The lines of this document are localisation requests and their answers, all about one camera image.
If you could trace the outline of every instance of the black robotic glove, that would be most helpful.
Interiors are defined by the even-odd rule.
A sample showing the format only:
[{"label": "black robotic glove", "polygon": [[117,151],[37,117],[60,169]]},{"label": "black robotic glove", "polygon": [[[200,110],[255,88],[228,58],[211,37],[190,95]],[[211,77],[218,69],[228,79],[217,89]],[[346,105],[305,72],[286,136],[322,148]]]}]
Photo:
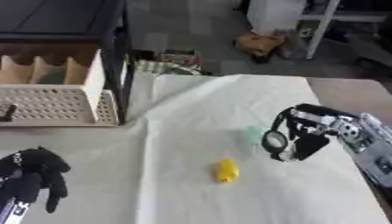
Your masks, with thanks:
[{"label": "black robotic glove", "polygon": [[21,150],[0,159],[0,178],[5,180],[0,188],[2,198],[16,197],[32,203],[37,198],[39,189],[49,189],[46,211],[53,213],[60,199],[67,196],[67,186],[62,172],[68,172],[70,166],[58,155],[49,150]]}]

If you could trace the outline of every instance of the black shelf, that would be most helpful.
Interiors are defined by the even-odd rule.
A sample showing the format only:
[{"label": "black shelf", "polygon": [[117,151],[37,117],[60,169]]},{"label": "black shelf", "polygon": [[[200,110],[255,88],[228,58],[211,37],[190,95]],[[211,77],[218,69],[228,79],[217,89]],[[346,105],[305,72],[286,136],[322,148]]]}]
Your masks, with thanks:
[{"label": "black shelf", "polygon": [[125,55],[132,53],[126,0],[0,0],[0,5],[0,43],[99,45],[105,88],[115,95],[120,124],[125,123],[134,72],[130,62],[122,86]]}]

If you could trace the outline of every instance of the white table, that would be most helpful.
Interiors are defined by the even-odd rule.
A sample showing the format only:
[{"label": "white table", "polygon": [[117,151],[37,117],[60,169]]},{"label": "white table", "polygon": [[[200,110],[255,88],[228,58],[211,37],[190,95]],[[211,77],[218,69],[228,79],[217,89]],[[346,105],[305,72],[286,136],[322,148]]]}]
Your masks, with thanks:
[{"label": "white table", "polygon": [[[3,129],[1,154],[42,145],[73,167],[58,211],[41,195],[24,223],[388,223],[336,142],[297,163],[247,146],[246,127],[300,102],[318,103],[303,78],[140,74],[124,127]],[[212,177],[223,158],[233,184]]]}]

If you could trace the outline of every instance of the black clip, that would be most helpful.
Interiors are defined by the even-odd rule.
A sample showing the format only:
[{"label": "black clip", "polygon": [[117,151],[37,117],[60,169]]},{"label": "black clip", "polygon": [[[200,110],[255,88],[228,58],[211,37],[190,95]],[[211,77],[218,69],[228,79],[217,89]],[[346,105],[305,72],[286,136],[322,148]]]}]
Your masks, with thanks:
[{"label": "black clip", "polygon": [[10,123],[12,122],[12,116],[17,111],[17,106],[14,104],[11,104],[7,111],[4,113],[3,116],[0,116],[0,123]]}]

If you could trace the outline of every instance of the white shelf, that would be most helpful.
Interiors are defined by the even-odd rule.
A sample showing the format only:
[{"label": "white shelf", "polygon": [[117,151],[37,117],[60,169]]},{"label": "white shelf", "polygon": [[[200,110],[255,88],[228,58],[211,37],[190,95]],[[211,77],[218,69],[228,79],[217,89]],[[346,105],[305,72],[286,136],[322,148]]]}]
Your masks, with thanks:
[{"label": "white shelf", "polygon": [[320,21],[317,30],[314,32],[314,36],[311,39],[311,43],[308,47],[308,53],[306,58],[312,59],[316,52],[319,44],[326,33],[328,25],[332,20],[346,21],[346,22],[369,22],[379,23],[385,19],[389,14],[388,12],[375,12],[375,11],[338,11],[340,0],[329,0],[328,6],[325,9],[324,14],[320,15],[302,15],[300,20],[316,20]]},{"label": "white shelf", "polygon": [[[355,11],[345,11],[336,12],[333,15],[332,20],[339,20],[345,22],[369,22],[369,23],[379,23],[385,19],[388,14],[392,12],[355,12]],[[324,17],[322,14],[304,14],[301,16],[301,20],[313,20],[319,21]]]}]

